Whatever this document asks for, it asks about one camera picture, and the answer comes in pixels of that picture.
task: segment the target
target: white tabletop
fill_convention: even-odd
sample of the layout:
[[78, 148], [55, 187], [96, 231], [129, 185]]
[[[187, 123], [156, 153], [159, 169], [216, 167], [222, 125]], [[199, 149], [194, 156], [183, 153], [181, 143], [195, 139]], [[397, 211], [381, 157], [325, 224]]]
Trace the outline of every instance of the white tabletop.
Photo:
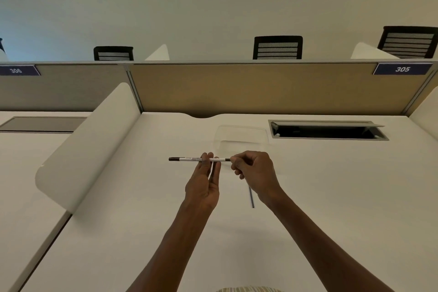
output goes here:
[[[0, 112], [88, 116], [89, 112]], [[38, 167], [68, 134], [0, 133], [0, 291], [17, 291], [65, 220], [65, 210], [35, 186]]]
[[[403, 116], [144, 113], [52, 245], [23, 292], [124, 291], [169, 228], [193, 163], [219, 125], [268, 119], [371, 120], [389, 141], [272, 139], [268, 151], [291, 198], [332, 239], [396, 291], [435, 291], [438, 142]], [[275, 216], [225, 163], [219, 204], [179, 291], [266, 285], [325, 291]]]

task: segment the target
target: hand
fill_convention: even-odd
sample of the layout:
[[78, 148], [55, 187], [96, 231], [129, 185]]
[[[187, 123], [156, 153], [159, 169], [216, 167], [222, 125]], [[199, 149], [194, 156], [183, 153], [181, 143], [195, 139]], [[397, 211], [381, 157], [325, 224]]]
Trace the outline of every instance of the hand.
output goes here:
[[284, 194], [277, 180], [274, 164], [266, 152], [245, 151], [231, 157], [231, 169], [240, 177], [246, 179], [249, 187], [254, 190], [259, 199], [266, 204], [272, 197]]
[[184, 202], [187, 206], [193, 206], [202, 210], [213, 211], [219, 200], [219, 173], [220, 162], [214, 162], [211, 170], [210, 158], [213, 153], [203, 153], [202, 162], [194, 169], [193, 175], [186, 185], [186, 197]]

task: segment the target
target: person's right arm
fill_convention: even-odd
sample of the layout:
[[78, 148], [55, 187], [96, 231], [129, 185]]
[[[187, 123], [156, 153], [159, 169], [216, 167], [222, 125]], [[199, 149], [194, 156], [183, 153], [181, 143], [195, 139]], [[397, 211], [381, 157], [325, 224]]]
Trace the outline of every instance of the person's right arm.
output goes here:
[[288, 230], [328, 292], [392, 291], [331, 240], [282, 190], [269, 155], [245, 151], [231, 168]]

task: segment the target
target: blue sign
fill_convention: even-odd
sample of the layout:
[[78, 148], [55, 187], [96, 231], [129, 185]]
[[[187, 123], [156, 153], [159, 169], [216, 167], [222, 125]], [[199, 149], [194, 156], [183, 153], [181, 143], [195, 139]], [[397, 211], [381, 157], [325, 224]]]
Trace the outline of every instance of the blue sign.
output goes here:
[[374, 70], [373, 75], [425, 75], [430, 67], [431, 62], [416, 63], [380, 63]]
[[0, 65], [0, 75], [40, 76], [41, 74], [38, 72], [35, 65]]

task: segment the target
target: person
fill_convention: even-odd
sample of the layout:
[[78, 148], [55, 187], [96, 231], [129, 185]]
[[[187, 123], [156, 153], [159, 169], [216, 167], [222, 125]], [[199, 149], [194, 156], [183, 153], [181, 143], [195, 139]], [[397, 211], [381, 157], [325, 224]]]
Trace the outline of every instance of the person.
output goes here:
[[[194, 247], [219, 200], [221, 163], [211, 164], [213, 153], [203, 153], [201, 157], [202, 162], [198, 163], [185, 187], [186, 195], [175, 220], [127, 292], [173, 292], [178, 289]], [[234, 173], [247, 181], [284, 225], [328, 292], [393, 291], [331, 240], [288, 197], [266, 152], [245, 151], [231, 157], [231, 163]]]

